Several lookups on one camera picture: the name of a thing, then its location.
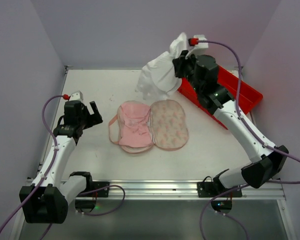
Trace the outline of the pink bra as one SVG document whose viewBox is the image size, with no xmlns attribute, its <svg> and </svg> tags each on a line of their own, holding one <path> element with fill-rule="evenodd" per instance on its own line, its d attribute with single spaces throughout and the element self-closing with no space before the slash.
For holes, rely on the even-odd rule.
<svg viewBox="0 0 300 240">
<path fill-rule="evenodd" d="M 144 103 L 128 101 L 119 107 L 119 145 L 131 148 L 145 148 L 152 145 L 152 135 L 148 127 L 150 107 Z"/>
</svg>

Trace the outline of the floral fabric laundry bag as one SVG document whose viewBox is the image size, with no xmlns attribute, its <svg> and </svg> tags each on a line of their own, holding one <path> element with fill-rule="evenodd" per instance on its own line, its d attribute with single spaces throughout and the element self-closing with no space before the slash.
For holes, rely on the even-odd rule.
<svg viewBox="0 0 300 240">
<path fill-rule="evenodd" d="M 149 107 L 148 127 L 152 136 L 152 145 L 139 148 L 119 145 L 120 127 L 122 126 L 118 117 L 119 108 L 116 115 L 108 123 L 110 142 L 120 146 L 129 154 L 140 154 L 150 150 L 153 146 L 165 151 L 176 151 L 184 147 L 189 140 L 189 132 L 186 114 L 182 106 L 177 101 L 168 99 L 156 101 Z"/>
</svg>

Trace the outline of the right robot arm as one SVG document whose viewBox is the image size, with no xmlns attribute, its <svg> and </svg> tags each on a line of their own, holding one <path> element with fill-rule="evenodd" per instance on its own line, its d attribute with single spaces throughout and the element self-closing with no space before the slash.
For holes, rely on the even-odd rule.
<svg viewBox="0 0 300 240">
<path fill-rule="evenodd" d="M 239 185 L 259 188 L 280 172 L 289 152 L 266 138 L 236 107 L 234 96 L 218 83 L 219 65 L 210 55 L 188 54 L 183 50 L 172 61 L 175 76 L 185 78 L 194 89 L 199 104 L 220 121 L 243 147 L 250 163 L 217 174 L 212 185 L 221 194 Z"/>
</svg>

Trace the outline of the white bra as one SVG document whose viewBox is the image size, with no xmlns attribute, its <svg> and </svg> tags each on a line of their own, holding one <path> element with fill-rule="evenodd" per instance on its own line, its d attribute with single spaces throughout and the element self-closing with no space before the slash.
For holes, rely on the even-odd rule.
<svg viewBox="0 0 300 240">
<path fill-rule="evenodd" d="M 146 101 L 161 101 L 173 95 L 182 84 L 175 76 L 173 60 L 187 49 L 187 35 L 182 32 L 157 58 L 149 61 L 139 75 L 136 91 L 142 93 Z"/>
</svg>

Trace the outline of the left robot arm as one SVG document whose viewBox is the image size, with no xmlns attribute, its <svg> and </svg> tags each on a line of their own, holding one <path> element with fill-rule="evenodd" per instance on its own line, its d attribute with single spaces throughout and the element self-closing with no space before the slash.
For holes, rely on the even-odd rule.
<svg viewBox="0 0 300 240">
<path fill-rule="evenodd" d="M 39 174 L 19 192 L 27 223 L 62 224 L 70 203 L 80 193 L 93 189 L 91 173 L 86 171 L 75 171 L 62 183 L 65 167 L 83 131 L 103 122 L 96 103 L 89 104 L 93 113 L 80 100 L 65 102 L 64 114 L 52 131 L 52 145 Z"/>
</svg>

